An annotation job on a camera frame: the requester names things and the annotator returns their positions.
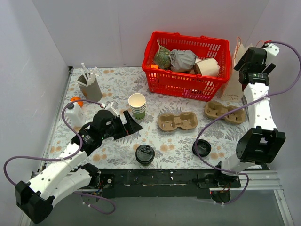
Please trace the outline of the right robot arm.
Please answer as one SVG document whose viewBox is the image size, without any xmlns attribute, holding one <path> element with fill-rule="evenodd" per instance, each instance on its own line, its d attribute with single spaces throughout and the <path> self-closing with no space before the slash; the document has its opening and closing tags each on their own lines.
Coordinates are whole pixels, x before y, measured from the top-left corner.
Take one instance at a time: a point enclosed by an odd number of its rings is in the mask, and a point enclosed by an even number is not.
<svg viewBox="0 0 301 226">
<path fill-rule="evenodd" d="M 239 72 L 247 108 L 250 129 L 238 141 L 236 154 L 219 162 L 213 174 L 213 183 L 226 186 L 235 176 L 254 165 L 272 163 L 285 142 L 285 133 L 278 131 L 270 110 L 269 74 L 276 67 L 272 60 L 279 47 L 265 44 L 249 47 L 234 70 Z"/>
</svg>

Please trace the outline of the beige paper bag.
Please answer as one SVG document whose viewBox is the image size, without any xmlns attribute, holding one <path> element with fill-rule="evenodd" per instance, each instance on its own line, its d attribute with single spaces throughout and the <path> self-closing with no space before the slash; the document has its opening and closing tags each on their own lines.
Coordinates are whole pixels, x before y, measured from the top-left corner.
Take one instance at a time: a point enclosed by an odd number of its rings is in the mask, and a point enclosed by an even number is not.
<svg viewBox="0 0 301 226">
<path fill-rule="evenodd" d="M 242 85 L 239 82 L 239 71 L 234 70 L 234 67 L 249 47 L 253 47 L 253 44 L 245 47 L 241 38 L 237 37 L 237 44 L 231 57 L 230 78 L 226 84 L 222 85 L 221 100 L 240 102 L 243 96 Z"/>
</svg>

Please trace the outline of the stack of green paper cups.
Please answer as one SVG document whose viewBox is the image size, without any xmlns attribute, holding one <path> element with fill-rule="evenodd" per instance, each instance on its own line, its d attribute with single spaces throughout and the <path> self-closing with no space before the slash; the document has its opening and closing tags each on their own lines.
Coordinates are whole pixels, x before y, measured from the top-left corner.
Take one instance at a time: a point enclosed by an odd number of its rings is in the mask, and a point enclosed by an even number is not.
<svg viewBox="0 0 301 226">
<path fill-rule="evenodd" d="M 146 113 L 146 99 L 143 94 L 134 93 L 128 98 L 128 104 L 132 110 L 133 116 L 142 120 L 145 117 Z"/>
</svg>

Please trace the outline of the black plastic cup lid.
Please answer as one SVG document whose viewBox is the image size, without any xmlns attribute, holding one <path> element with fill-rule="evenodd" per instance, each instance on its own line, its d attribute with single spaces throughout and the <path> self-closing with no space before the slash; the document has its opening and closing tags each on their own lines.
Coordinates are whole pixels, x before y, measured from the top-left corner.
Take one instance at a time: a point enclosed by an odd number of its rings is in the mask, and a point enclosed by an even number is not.
<svg viewBox="0 0 301 226">
<path fill-rule="evenodd" d="M 135 158 L 138 162 L 152 162 L 155 157 L 154 149 L 149 145 L 140 145 L 135 152 Z"/>
</svg>

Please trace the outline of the green paper coffee cup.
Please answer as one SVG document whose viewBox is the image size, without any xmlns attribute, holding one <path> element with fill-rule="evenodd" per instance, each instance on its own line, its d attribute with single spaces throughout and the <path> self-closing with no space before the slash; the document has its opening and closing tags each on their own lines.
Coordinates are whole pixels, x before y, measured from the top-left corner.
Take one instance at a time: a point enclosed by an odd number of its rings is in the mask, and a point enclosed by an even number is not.
<svg viewBox="0 0 301 226">
<path fill-rule="evenodd" d="M 151 162 L 139 162 L 139 164 L 142 166 L 149 166 L 151 165 Z"/>
</svg>

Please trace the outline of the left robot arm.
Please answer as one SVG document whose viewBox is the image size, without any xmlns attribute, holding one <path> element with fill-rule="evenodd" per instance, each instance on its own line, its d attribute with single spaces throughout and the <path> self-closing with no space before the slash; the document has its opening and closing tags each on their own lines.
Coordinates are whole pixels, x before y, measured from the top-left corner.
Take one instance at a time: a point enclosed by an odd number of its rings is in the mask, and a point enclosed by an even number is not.
<svg viewBox="0 0 301 226">
<path fill-rule="evenodd" d="M 142 130 L 128 111 L 123 114 L 125 124 L 109 110 L 98 111 L 53 163 L 28 182 L 16 184 L 16 204 L 33 223 L 45 220 L 57 203 L 76 190 L 99 186 L 100 170 L 90 163 L 80 163 L 99 148 L 103 140 L 111 137 L 117 140 Z"/>
</svg>

